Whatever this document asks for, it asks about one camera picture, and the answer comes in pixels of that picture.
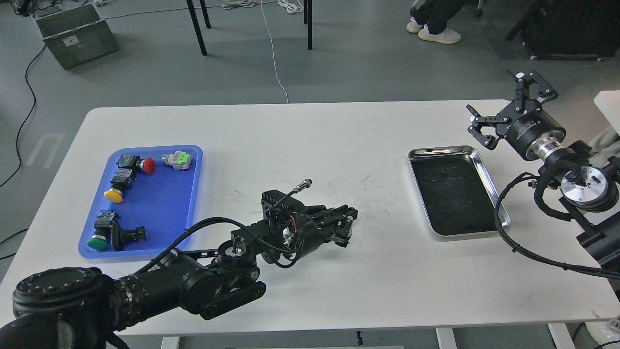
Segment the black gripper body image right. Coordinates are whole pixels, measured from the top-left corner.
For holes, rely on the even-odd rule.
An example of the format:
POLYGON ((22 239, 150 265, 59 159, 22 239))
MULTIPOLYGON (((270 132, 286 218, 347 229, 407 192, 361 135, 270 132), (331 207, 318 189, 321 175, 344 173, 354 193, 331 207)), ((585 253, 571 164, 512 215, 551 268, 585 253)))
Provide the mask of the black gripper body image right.
POLYGON ((531 150, 541 137, 551 136, 558 142, 565 139, 566 130, 549 113, 541 108, 520 115, 510 126, 506 140, 525 161, 539 159, 531 150))

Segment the black robot arm image left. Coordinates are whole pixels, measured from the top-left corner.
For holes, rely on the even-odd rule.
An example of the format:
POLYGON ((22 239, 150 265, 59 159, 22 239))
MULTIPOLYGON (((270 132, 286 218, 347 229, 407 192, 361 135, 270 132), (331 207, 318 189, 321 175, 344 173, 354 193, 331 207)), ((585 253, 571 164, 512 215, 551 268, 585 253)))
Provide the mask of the black robot arm image left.
POLYGON ((257 257, 290 268, 324 243, 346 247, 358 211, 348 205, 306 206, 293 194, 262 194, 262 220, 226 217, 195 223, 137 272, 117 280, 99 268, 37 272, 13 292, 15 319, 1 329, 3 349, 125 349, 117 332, 177 307, 205 320, 266 292, 257 257))

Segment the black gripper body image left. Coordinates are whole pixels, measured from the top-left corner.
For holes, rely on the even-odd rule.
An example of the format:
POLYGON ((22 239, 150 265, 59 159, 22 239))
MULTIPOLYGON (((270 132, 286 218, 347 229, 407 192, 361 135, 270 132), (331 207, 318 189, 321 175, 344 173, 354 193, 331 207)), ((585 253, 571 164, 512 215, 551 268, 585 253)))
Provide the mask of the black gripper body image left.
POLYGON ((326 234, 339 228, 340 223, 320 225, 320 213, 323 210, 325 208, 306 208, 303 212, 294 212, 289 216, 292 221, 290 243, 295 253, 287 255, 286 259, 300 260, 323 244, 333 242, 326 240, 326 234))

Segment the left-image gripper finger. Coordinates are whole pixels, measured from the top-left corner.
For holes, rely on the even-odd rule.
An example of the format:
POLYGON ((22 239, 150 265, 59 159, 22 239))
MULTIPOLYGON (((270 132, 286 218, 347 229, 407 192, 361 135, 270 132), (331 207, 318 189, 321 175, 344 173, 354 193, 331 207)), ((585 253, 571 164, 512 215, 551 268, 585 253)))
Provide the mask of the left-image gripper finger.
POLYGON ((357 219, 358 210, 354 207, 341 206, 326 208, 320 213, 320 225, 336 224, 341 221, 357 219))
POLYGON ((339 247, 346 248, 351 238, 351 228, 334 228, 326 234, 327 241, 333 241, 339 247))

